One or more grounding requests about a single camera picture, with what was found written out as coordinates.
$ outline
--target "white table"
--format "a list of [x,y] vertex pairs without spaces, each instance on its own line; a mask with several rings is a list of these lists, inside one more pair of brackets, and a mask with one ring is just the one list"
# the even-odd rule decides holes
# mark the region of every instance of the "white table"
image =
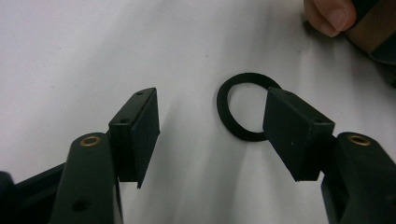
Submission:
[[[304,28],[302,0],[0,2],[0,170],[15,182],[105,132],[136,91],[156,87],[161,135],[143,188],[122,184],[125,223],[327,223],[320,182],[295,183],[268,142],[222,125],[229,77],[273,78],[396,160],[390,73],[343,37]],[[259,131],[266,91],[233,88],[230,108]]]

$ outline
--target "rubber o-ring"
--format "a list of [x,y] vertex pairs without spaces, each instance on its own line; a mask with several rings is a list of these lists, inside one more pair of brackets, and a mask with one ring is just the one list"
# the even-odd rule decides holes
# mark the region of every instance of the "rubber o-ring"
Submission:
[[230,107],[228,105],[228,93],[234,85],[241,83],[253,83],[265,88],[266,90],[268,90],[270,87],[279,89],[281,88],[275,81],[265,75],[258,73],[243,73],[231,77],[226,82],[224,82],[218,92],[218,112],[220,119],[227,130],[241,140],[248,142],[265,141],[267,138],[264,132],[254,133],[246,130],[233,118],[233,115],[231,114]]

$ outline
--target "black mechanical arm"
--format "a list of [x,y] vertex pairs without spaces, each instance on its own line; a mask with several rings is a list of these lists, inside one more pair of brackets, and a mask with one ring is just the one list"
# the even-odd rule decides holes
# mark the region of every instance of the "black mechanical arm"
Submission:
[[17,185],[0,172],[0,223],[122,223],[119,182],[142,186],[160,133],[156,89],[135,93],[108,126],[76,139],[65,164]]

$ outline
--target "hand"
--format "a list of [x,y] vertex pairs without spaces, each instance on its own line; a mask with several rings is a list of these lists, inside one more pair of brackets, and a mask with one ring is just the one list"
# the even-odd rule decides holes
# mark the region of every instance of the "hand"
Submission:
[[356,20],[351,0],[304,0],[304,8],[311,25],[331,37],[349,29]]

